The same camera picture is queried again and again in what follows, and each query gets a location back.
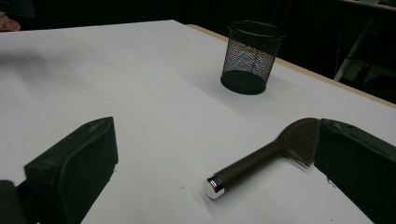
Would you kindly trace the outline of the beige table with white legs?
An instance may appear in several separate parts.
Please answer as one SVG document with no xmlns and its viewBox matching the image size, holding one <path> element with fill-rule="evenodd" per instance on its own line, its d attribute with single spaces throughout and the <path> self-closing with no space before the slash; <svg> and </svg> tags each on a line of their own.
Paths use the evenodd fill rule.
<svg viewBox="0 0 396 224">
<path fill-rule="evenodd" d="M 374 13 L 376 10 L 379 10 L 382 13 L 390 12 L 396 13 L 396 0 L 391 2 L 391 0 L 336 0 L 337 2 L 344 3 L 349 7 L 357 8 L 358 10 L 369 11 L 370 13 Z M 340 81 L 344 75 L 347 73 L 348 68 L 352 64 L 355 56 L 358 53 L 359 48 L 361 47 L 364 39 L 369 34 L 370 29 L 373 27 L 375 22 L 375 18 L 370 16 L 368 21 L 364 23 L 363 28 L 360 31 L 357 39 L 352 45 L 349 53 L 343 60 L 340 65 L 340 68 L 334 75 L 335 81 Z"/>
</svg>

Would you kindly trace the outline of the black mesh pen holder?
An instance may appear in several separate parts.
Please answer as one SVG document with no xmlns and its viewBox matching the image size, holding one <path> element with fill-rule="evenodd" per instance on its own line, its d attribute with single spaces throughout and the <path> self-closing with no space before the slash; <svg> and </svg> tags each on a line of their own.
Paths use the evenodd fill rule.
<svg viewBox="0 0 396 224">
<path fill-rule="evenodd" d="M 221 84 L 245 95 L 263 93 L 285 33 L 258 21 L 233 21 L 229 30 Z"/>
</svg>

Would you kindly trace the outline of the brown hairbrush with chrome cap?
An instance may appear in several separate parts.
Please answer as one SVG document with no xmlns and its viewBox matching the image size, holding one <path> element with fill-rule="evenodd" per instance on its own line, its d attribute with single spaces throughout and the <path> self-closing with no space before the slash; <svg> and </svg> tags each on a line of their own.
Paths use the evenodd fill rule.
<svg viewBox="0 0 396 224">
<path fill-rule="evenodd" d="M 320 120 L 315 118 L 294 121 L 271 143 L 207 178 L 204 182 L 205 194 L 210 199 L 217 199 L 258 172 L 270 161 L 281 157 L 308 168 L 314 161 L 319 123 Z"/>
</svg>

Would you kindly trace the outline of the white table cover sheet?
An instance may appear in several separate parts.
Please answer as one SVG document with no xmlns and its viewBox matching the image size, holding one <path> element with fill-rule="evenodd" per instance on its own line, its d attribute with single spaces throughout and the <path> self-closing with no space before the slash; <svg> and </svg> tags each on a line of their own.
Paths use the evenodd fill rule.
<svg viewBox="0 0 396 224">
<path fill-rule="evenodd" d="M 80 125 L 112 117 L 119 163 L 84 224 L 370 224 L 315 168 L 281 159 L 212 200 L 204 180 L 297 119 L 396 146 L 396 107 L 277 61 L 267 89 L 219 81 L 227 44 L 176 21 L 0 33 L 0 179 Z"/>
</svg>

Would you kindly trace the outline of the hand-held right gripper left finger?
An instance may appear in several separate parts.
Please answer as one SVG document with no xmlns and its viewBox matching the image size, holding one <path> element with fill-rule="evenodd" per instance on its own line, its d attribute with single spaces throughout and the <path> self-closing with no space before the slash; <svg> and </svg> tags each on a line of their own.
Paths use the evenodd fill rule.
<svg viewBox="0 0 396 224">
<path fill-rule="evenodd" d="M 24 166 L 29 224 L 80 224 L 118 163 L 114 119 L 90 121 Z"/>
</svg>

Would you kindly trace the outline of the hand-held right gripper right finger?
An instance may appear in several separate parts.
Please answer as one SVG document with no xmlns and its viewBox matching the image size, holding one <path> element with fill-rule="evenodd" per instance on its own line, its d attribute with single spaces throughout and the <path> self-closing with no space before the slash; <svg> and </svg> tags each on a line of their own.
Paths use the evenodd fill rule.
<svg viewBox="0 0 396 224">
<path fill-rule="evenodd" d="M 315 166 L 374 224 L 396 224 L 396 147 L 353 125 L 319 123 Z"/>
</svg>

